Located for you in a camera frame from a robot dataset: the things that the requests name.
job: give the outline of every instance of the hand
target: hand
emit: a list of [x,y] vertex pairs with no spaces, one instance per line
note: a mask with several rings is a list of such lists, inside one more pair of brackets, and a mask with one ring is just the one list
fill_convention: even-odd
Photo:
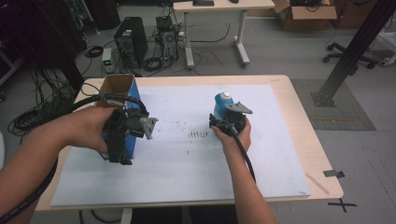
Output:
[[102,129],[114,108],[89,106],[55,119],[40,128],[48,132],[61,132],[64,146],[88,147],[101,153],[107,152]]
[[[221,143],[223,145],[224,154],[228,154],[229,152],[232,152],[232,151],[237,151],[238,153],[240,153],[239,149],[238,149],[239,147],[236,144],[233,137],[225,134],[216,126],[212,126],[212,130],[215,132],[216,136],[221,141]],[[250,121],[247,118],[244,130],[237,135],[239,140],[242,143],[242,146],[244,146],[244,149],[246,151],[248,151],[248,148],[250,147],[250,144],[251,144],[250,130],[251,130],[251,125],[250,125]]]

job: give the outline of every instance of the wooden table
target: wooden table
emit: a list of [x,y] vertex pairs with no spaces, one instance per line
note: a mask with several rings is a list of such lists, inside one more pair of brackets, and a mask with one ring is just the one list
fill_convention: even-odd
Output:
[[194,67],[191,49],[190,25],[208,25],[213,23],[231,22],[239,22],[239,31],[238,36],[235,37],[235,44],[242,59],[242,66],[250,64],[250,60],[242,43],[248,10],[274,8],[275,5],[273,1],[240,0],[238,4],[231,3],[229,0],[214,0],[214,2],[215,5],[213,7],[195,7],[192,5],[192,2],[174,3],[175,11],[184,13],[187,66],[190,69]]
[[[87,80],[95,86],[101,86],[102,78]],[[197,85],[233,85],[233,84],[268,84],[272,87],[280,111],[283,115],[287,128],[290,132],[291,141],[304,169],[306,181],[311,190],[310,196],[304,197],[284,197],[268,199],[274,201],[295,201],[295,200],[318,200],[318,199],[338,199],[343,196],[343,190],[335,176],[326,177],[323,171],[332,170],[329,160],[313,130],[311,123],[304,112],[303,106],[286,76],[223,76],[223,77],[139,77],[137,79],[139,87],[161,87],[161,86],[197,86]],[[80,93],[77,100],[85,96]],[[61,209],[86,209],[86,208],[106,208],[125,207],[125,204],[111,204],[111,206],[51,206],[50,202],[57,188],[60,173],[71,147],[65,148],[59,157],[58,170],[47,190],[41,196],[36,211],[49,211]],[[149,206],[165,206],[166,203],[150,204]]]

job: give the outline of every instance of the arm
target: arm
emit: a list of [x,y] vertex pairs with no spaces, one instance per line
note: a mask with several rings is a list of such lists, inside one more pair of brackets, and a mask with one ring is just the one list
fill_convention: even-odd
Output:
[[38,188],[64,147],[107,152],[101,131],[112,111],[113,108],[90,106],[34,129],[0,170],[0,217]]
[[[274,214],[251,177],[235,140],[215,126],[212,126],[212,129],[223,145],[224,155],[230,169],[238,223],[276,224]],[[250,147],[250,129],[250,122],[247,119],[245,129],[238,134],[245,150]]]

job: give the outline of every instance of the white paper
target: white paper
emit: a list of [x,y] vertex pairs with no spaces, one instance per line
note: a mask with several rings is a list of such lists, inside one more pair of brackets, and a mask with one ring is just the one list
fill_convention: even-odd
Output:
[[309,195],[309,187],[269,85],[139,88],[153,139],[138,138],[133,165],[103,161],[73,148],[51,205],[177,203],[232,200],[230,173],[219,139],[209,128],[215,95],[229,91],[253,111],[251,160],[267,198]]

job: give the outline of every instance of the gray carpet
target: gray carpet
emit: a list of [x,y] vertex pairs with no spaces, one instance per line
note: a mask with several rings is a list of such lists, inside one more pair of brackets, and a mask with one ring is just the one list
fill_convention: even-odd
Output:
[[376,131],[375,126],[349,91],[346,83],[341,85],[332,98],[336,107],[318,107],[312,100],[311,92],[318,92],[325,80],[293,79],[291,82],[314,129]]

